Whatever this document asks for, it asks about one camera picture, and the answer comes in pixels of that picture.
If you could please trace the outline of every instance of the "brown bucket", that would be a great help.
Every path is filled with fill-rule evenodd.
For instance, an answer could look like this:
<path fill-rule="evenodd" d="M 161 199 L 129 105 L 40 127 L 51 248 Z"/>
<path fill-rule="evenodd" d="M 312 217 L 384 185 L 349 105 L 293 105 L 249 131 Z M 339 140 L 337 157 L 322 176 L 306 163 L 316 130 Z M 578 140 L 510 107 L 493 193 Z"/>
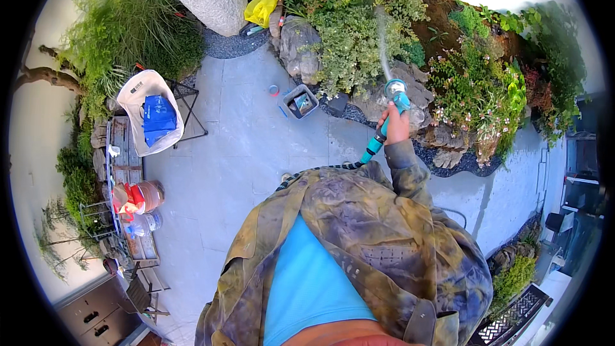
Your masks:
<path fill-rule="evenodd" d="M 150 212 L 164 202 L 164 188 L 159 181 L 143 181 L 137 183 L 143 199 L 145 200 L 145 212 Z"/>

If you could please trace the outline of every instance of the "hand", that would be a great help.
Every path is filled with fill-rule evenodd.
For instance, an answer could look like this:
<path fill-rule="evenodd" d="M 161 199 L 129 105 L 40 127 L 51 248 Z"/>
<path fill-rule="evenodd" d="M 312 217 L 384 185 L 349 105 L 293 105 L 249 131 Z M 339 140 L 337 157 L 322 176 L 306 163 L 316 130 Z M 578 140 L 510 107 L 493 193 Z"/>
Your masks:
<path fill-rule="evenodd" d="M 402 142 L 410 137 L 410 116 L 407 111 L 402 112 L 400 115 L 397 107 L 395 107 L 395 103 L 389 102 L 389 108 L 382 113 L 377 128 L 382 126 L 387 117 L 389 117 L 389 125 L 384 145 Z"/>

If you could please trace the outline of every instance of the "concrete paving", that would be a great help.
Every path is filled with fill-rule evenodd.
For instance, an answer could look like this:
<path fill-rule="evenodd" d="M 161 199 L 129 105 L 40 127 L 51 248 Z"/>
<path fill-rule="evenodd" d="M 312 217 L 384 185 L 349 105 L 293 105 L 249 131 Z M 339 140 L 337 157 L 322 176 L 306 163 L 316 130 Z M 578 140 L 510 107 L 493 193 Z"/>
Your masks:
<path fill-rule="evenodd" d="M 305 120 L 287 119 L 277 106 L 280 96 L 267 89 L 275 84 L 283 93 L 295 85 L 268 48 L 234 59 L 204 58 L 194 112 L 209 135 L 144 159 L 145 178 L 166 190 L 164 224 L 154 238 L 158 276 L 171 287 L 160 294 L 160 307 L 171 316 L 158 318 L 158 330 L 180 346 L 194 343 L 196 321 L 250 209 L 275 190 L 283 173 L 356 161 L 374 133 L 321 110 Z M 184 136 L 193 133 L 198 127 L 189 122 Z M 468 232 L 488 256 L 544 199 L 545 181 L 538 177 L 545 148 L 531 126 L 519 131 L 514 154 L 489 177 L 432 176 L 434 203 L 465 214 Z M 374 159 L 389 173 L 382 152 Z M 464 224 L 459 215 L 449 216 Z"/>

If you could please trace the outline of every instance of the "drawer handle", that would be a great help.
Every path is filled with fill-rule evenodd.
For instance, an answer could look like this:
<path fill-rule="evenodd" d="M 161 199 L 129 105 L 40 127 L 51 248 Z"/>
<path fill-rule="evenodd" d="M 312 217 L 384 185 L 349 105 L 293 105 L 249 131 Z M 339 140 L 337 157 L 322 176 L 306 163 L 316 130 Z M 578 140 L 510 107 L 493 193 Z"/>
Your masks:
<path fill-rule="evenodd" d="M 92 319 L 96 318 L 97 316 L 98 316 L 98 311 L 95 311 L 92 314 L 89 314 L 86 318 L 84 318 L 83 323 L 89 323 L 91 322 Z"/>
<path fill-rule="evenodd" d="M 98 330 L 96 330 L 96 333 L 94 333 L 94 335 L 96 337 L 101 336 L 105 331 L 107 331 L 109 329 L 109 326 L 104 325 L 103 327 L 99 328 Z"/>

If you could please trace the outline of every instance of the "white tote bag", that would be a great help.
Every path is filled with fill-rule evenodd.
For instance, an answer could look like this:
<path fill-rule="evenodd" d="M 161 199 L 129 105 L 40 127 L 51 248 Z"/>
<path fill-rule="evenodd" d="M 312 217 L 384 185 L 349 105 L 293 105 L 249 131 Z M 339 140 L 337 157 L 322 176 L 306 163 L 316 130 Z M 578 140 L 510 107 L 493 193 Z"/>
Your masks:
<path fill-rule="evenodd" d="M 145 97 L 161 95 L 173 106 L 177 115 L 177 127 L 148 147 L 143 134 L 143 103 Z M 175 96 L 167 82 L 154 70 L 144 70 L 130 78 L 119 91 L 118 103 L 128 113 L 132 126 L 132 137 L 135 141 L 136 154 L 140 157 L 163 151 L 177 143 L 184 135 L 184 121 L 175 102 Z"/>

